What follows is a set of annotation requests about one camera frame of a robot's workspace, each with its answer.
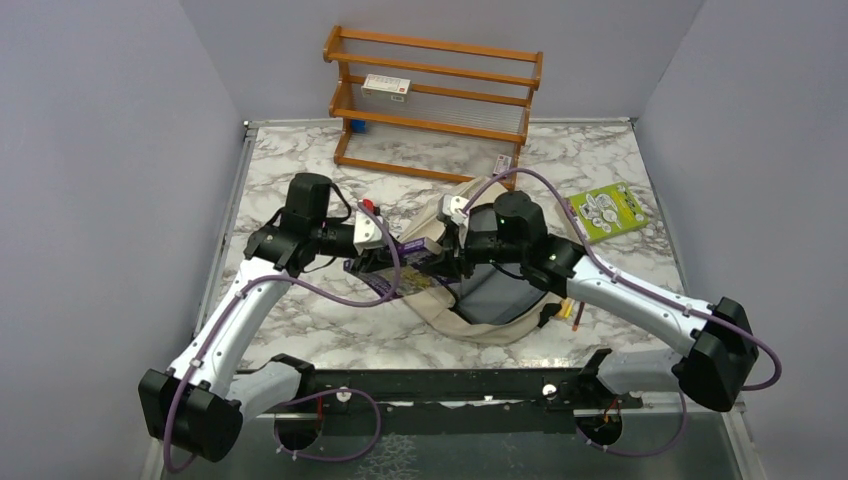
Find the cream canvas student bag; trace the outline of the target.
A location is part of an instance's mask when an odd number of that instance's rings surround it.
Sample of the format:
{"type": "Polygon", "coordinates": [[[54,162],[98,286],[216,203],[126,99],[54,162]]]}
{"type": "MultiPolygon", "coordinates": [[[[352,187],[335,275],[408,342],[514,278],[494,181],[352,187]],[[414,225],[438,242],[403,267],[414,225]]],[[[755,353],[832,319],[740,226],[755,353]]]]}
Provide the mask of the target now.
{"type": "MultiPolygon", "coordinates": [[[[437,193],[421,206],[402,231],[399,240],[418,238],[437,240],[444,225],[436,213],[447,193],[470,199],[486,182],[477,177],[437,193]]],[[[489,204],[506,193],[500,184],[489,187],[474,203],[473,230],[494,230],[495,218],[489,204]]],[[[400,299],[418,317],[444,336],[457,340],[491,345],[516,342],[531,331],[542,328],[561,310],[563,298],[532,287],[523,280],[505,275],[495,267],[475,267],[471,278],[448,286],[433,286],[400,299]]]]}

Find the purple treehouse book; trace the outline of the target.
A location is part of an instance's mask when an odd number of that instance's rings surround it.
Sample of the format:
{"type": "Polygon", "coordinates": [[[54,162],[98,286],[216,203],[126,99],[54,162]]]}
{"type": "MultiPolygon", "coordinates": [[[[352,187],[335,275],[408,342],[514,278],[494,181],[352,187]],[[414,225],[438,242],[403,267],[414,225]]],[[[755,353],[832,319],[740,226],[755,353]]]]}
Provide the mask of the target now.
{"type": "MultiPolygon", "coordinates": [[[[426,267],[437,259],[442,250],[434,240],[410,240],[399,244],[397,250],[401,268],[393,299],[454,282],[453,279],[431,276],[425,272],[426,267]]],[[[364,282],[378,296],[383,296],[390,289],[395,277],[394,263],[388,247],[365,250],[360,257],[345,260],[343,270],[364,282]]]]}

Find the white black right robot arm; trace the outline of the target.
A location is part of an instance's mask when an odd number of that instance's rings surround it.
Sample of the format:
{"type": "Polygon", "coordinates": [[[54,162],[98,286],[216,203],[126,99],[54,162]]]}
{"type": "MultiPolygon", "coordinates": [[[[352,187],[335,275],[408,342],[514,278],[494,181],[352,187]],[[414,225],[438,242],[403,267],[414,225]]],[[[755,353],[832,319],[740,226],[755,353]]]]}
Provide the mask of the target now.
{"type": "Polygon", "coordinates": [[[632,391],[683,393],[698,405],[729,411],[744,390],[762,347],[737,301],[678,295],[615,268],[575,241],[548,231],[542,208],[521,191],[498,195],[495,227],[470,229],[468,199],[444,195],[436,218],[445,231],[441,254],[427,266],[451,280],[478,265],[515,264],[533,288],[603,309],[652,334],[664,348],[607,353],[577,380],[579,398],[600,407],[632,391]]]}

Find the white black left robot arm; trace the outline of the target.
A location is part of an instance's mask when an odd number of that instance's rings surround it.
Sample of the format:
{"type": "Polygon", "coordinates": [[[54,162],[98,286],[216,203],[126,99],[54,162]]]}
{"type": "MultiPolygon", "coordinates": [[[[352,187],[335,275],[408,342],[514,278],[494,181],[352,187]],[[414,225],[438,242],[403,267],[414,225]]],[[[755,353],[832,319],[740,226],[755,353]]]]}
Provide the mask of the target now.
{"type": "Polygon", "coordinates": [[[373,301],[341,298],[301,279],[319,255],[362,260],[371,252],[387,253],[393,269],[401,268],[397,242],[373,202],[347,204],[343,217],[328,215],[330,197],[339,192],[326,176],[297,174],[284,205],[250,235],[237,275],[212,317],[165,371],[143,375],[138,391],[145,422],[163,443],[168,472],[180,473],[198,457],[223,459],[243,425],[275,406],[298,411],[320,400],[313,365],[285,354],[244,377],[236,375],[259,327],[292,286],[355,308],[394,297],[398,277],[373,301]]]}

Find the small red white card box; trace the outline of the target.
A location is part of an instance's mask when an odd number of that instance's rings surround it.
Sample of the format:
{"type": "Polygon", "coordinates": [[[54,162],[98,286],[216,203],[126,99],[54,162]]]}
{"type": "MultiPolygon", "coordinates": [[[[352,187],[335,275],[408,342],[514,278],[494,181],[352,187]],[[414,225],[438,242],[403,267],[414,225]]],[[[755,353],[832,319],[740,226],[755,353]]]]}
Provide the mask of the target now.
{"type": "Polygon", "coordinates": [[[493,177],[499,176],[499,175],[503,174],[504,172],[506,172],[507,170],[511,169],[512,166],[513,166],[513,157],[512,156],[505,155],[505,154],[499,154],[496,157],[496,160],[495,160],[495,163],[494,163],[494,166],[493,166],[493,169],[492,169],[492,176],[493,177]]]}

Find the green comic book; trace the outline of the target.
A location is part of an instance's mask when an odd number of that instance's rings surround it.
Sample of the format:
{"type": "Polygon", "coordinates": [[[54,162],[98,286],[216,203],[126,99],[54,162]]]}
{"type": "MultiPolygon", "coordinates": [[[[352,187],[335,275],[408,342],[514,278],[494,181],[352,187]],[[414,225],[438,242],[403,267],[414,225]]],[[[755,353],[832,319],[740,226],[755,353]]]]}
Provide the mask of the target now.
{"type": "Polygon", "coordinates": [[[594,244],[645,227],[649,216],[625,182],[567,198],[579,230],[594,244]]]}

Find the small blue item on shelf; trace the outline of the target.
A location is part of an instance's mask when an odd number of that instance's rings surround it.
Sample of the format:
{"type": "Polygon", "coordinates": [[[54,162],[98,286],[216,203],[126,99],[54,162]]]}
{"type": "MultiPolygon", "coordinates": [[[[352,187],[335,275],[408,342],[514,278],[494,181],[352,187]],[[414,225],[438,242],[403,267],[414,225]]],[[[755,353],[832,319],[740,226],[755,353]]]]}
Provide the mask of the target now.
{"type": "Polygon", "coordinates": [[[353,133],[364,134],[367,132],[367,122],[362,119],[351,119],[350,128],[353,133]]]}

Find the orange wooden shelf rack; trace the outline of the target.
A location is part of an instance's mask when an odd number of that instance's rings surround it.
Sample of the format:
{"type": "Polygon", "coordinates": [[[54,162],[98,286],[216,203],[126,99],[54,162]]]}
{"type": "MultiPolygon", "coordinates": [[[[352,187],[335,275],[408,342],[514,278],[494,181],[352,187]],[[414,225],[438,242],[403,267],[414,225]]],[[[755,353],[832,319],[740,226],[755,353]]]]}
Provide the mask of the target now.
{"type": "Polygon", "coordinates": [[[328,113],[341,120],[338,166],[454,183],[520,164],[544,54],[334,26],[323,46],[338,68],[328,113]],[[364,97],[368,74],[411,81],[406,103],[364,97]],[[351,119],[367,122],[353,133],[351,119]]]}

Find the white red box on shelf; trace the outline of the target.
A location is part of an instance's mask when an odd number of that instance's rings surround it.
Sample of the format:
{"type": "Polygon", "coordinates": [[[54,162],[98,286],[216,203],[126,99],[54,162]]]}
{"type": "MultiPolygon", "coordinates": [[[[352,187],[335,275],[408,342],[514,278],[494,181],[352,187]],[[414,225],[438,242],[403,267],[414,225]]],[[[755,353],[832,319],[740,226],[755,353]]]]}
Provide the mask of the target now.
{"type": "Polygon", "coordinates": [[[406,78],[368,74],[361,85],[361,93],[366,98],[406,103],[410,87],[411,81],[406,78]]]}

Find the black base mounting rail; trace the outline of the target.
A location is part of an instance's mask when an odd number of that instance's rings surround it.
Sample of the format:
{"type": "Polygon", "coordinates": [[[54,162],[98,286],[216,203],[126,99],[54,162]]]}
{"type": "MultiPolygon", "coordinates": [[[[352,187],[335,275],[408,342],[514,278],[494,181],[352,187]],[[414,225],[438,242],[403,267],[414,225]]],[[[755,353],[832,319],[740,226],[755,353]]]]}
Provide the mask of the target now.
{"type": "Polygon", "coordinates": [[[613,394],[592,379],[593,369],[319,369],[301,396],[328,391],[322,400],[269,408],[278,424],[326,436],[382,432],[459,435],[541,432],[573,434],[575,413],[634,409],[641,401],[613,394]]]}

